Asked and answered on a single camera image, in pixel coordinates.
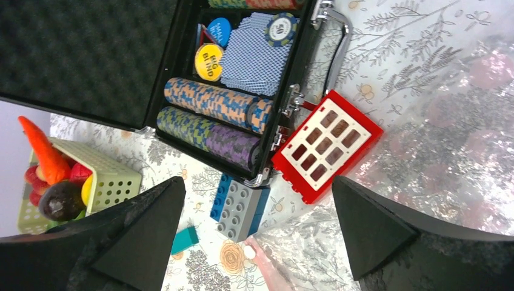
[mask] red and white toy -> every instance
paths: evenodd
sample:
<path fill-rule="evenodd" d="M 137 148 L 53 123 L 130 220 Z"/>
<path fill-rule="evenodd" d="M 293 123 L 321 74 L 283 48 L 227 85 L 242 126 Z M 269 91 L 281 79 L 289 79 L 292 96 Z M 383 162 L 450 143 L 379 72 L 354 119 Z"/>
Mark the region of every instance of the red and white toy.
<path fill-rule="evenodd" d="M 383 133 L 332 90 L 274 155 L 273 166 L 306 204 L 313 204 L 334 177 L 347 173 Z"/>

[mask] black case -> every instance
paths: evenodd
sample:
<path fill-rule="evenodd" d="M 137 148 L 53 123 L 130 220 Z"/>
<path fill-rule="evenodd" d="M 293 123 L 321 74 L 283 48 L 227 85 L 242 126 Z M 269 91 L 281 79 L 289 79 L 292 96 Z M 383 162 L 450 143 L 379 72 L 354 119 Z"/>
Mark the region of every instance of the black case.
<path fill-rule="evenodd" d="M 282 111 L 289 87 L 301 84 L 316 44 L 315 4 L 248 10 L 210 8 L 206 0 L 2 1 L 0 99 L 138 133 L 156 129 L 164 143 L 258 186 L 270 170 L 278 126 L 288 123 Z M 192 74 L 197 24 L 225 17 L 236 28 L 252 12 L 289 12 L 300 22 L 250 172 L 160 131 L 156 117 L 169 105 L 163 90 L 172 77 L 224 87 Z"/>

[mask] clear plastic bag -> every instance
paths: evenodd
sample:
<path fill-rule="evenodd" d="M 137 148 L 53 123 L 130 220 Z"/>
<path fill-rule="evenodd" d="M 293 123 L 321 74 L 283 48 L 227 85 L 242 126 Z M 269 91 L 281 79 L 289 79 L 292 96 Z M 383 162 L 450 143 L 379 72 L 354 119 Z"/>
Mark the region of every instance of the clear plastic bag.
<path fill-rule="evenodd" d="M 480 33 L 461 44 L 349 177 L 439 219 L 514 235 L 514 23 L 512 4 L 498 7 L 504 12 L 495 9 L 491 26 L 483 19 L 490 12 L 466 14 L 464 3 L 455 9 L 455 18 L 469 19 L 462 30 L 478 25 Z M 293 290 L 360 290 L 331 195 L 255 238 Z"/>

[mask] toy carrot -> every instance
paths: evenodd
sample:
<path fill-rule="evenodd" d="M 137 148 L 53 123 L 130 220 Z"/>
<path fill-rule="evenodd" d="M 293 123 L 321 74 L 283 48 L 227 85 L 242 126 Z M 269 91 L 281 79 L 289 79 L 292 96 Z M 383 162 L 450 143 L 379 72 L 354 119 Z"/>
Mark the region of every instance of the toy carrot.
<path fill-rule="evenodd" d="M 54 185 L 62 180 L 69 179 L 72 171 L 70 166 L 52 146 L 45 133 L 25 116 L 18 117 L 18 121 L 38 157 L 39 166 L 47 183 Z"/>

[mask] basket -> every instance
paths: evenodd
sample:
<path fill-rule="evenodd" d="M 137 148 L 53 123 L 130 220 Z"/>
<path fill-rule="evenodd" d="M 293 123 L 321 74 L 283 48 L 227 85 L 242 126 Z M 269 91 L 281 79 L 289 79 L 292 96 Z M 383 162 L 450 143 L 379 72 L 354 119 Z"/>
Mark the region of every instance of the basket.
<path fill-rule="evenodd" d="M 142 176 L 131 168 L 107 155 L 76 141 L 49 138 L 53 146 L 93 172 L 93 185 L 87 203 L 86 216 L 101 211 L 139 194 Z M 38 164 L 34 151 L 30 154 L 29 167 Z M 25 184 L 18 217 L 21 233 L 39 234 L 47 230 L 49 220 L 30 203 L 28 196 L 32 186 Z"/>

